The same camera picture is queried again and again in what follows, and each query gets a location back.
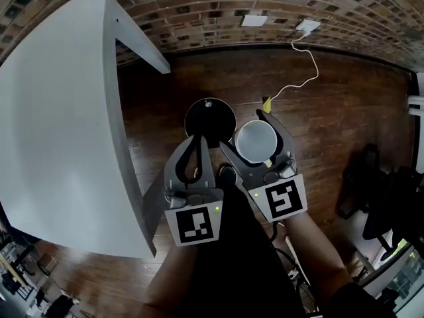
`white cable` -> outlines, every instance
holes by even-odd
[[[291,47],[294,49],[294,50],[297,50],[298,52],[308,52],[309,53],[309,55],[311,56],[311,58],[312,58],[312,61],[313,61],[313,64],[315,65],[315,68],[317,69],[317,75],[315,76],[315,77],[313,77],[313,78],[309,78],[308,80],[306,80],[303,84],[301,84],[301,85],[299,85],[299,86],[296,86],[296,85],[287,85],[287,86],[284,86],[283,88],[281,88],[281,90],[279,90],[279,92],[277,93],[277,94],[275,94],[275,96],[273,96],[272,98],[271,98],[271,101],[272,100],[274,100],[275,98],[277,98],[277,96],[279,96],[280,95],[280,93],[281,92],[283,92],[283,90],[285,90],[287,87],[296,87],[296,88],[301,88],[301,87],[303,87],[307,82],[309,82],[309,81],[311,81],[311,80],[314,80],[314,79],[317,79],[318,77],[319,77],[319,70],[318,70],[318,66],[317,66],[317,63],[315,62],[315,59],[313,58],[313,55],[312,55],[312,53],[310,52],[310,51],[308,51],[308,50],[300,50],[300,49],[298,49],[298,48],[296,48],[294,45],[293,45],[293,43],[294,42],[297,42],[297,41],[300,41],[300,40],[302,40],[303,38],[305,38],[305,36],[308,36],[309,35],[309,33],[304,33],[300,38],[298,38],[298,39],[296,39],[296,40],[293,40],[292,42],[291,42]]]

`black shirt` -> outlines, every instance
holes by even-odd
[[[198,245],[191,287],[180,317],[306,317],[277,252],[244,194],[224,190],[220,237]],[[395,317],[357,284],[339,289],[324,317]]]

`yellow tag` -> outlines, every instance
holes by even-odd
[[[267,98],[267,100],[264,102],[264,106],[262,108],[264,112],[269,113],[271,111],[271,98]]]

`wall outlet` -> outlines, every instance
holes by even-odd
[[[296,26],[297,30],[302,30],[305,34],[311,33],[316,29],[321,23],[318,21],[304,19],[301,23]]]

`power cord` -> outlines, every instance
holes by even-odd
[[[274,100],[275,98],[277,98],[277,97],[281,94],[281,92],[283,92],[283,90],[285,90],[286,88],[288,88],[288,87],[301,88],[301,87],[303,87],[303,86],[304,86],[307,82],[309,82],[309,81],[311,81],[311,80],[314,80],[314,79],[317,79],[317,78],[319,77],[319,70],[318,70],[318,66],[317,66],[317,63],[315,62],[315,59],[313,58],[312,53],[311,53],[309,50],[300,50],[299,48],[296,48],[296,47],[293,45],[293,43],[294,43],[294,42],[300,41],[300,40],[302,40],[303,38],[305,38],[305,37],[306,37],[306,36],[308,36],[308,35],[310,35],[310,32],[305,32],[305,33],[303,33],[303,35],[302,35],[300,38],[293,40],[293,41],[291,42],[291,48],[293,48],[294,50],[297,50],[298,52],[308,52],[308,53],[309,53],[309,55],[310,55],[310,56],[311,56],[311,58],[312,58],[313,64],[315,65],[315,68],[316,68],[316,70],[317,70],[317,75],[316,75],[315,77],[313,77],[313,78],[309,78],[308,80],[306,80],[303,84],[301,84],[301,85],[299,85],[299,86],[297,86],[297,85],[287,85],[287,86],[284,86],[283,88],[281,88],[281,90],[279,90],[279,92],[278,92],[277,94],[275,94],[275,96],[273,96],[273,97],[271,98],[271,101],[272,101],[272,100]]]
[[[273,223],[272,223],[272,236],[271,236],[271,238],[270,238],[270,243],[271,243],[271,245],[272,245],[272,247],[274,247],[274,249],[277,251],[277,252],[279,252],[279,253],[281,253],[284,257],[286,257],[286,259],[295,267],[295,269],[299,272],[299,280],[297,281],[297,284],[296,284],[296,293],[298,294],[298,295],[300,295],[300,288],[301,288],[301,284],[302,283],[304,283],[305,285],[306,285],[306,287],[307,287],[307,289],[309,290],[309,292],[311,292],[312,293],[312,291],[311,291],[311,288],[309,287],[309,284],[308,284],[308,282],[306,281],[306,279],[305,279],[305,277],[304,277],[304,275],[303,275],[303,273],[302,273],[302,270],[301,270],[301,268],[299,267],[299,265],[297,264],[297,262],[291,257],[291,256],[289,256],[289,254],[288,253],[286,253],[286,252],[284,252],[283,250],[281,250],[280,248],[277,248],[277,247],[275,247],[273,244],[272,244],[272,242],[275,240],[275,238],[277,237],[277,232],[278,232],[278,230],[277,230],[277,227],[278,227],[278,224],[279,224],[279,222],[277,222],[277,221],[274,221]],[[305,291],[305,293],[308,295],[308,297],[310,298],[310,299],[312,299],[311,297],[310,297],[310,295],[308,294],[308,292],[305,290],[305,289],[303,289],[304,291]],[[318,308],[317,308],[317,303],[316,303],[316,301],[315,300],[313,300],[313,302],[314,302],[314,306],[315,306],[315,311],[316,312],[318,312]]]

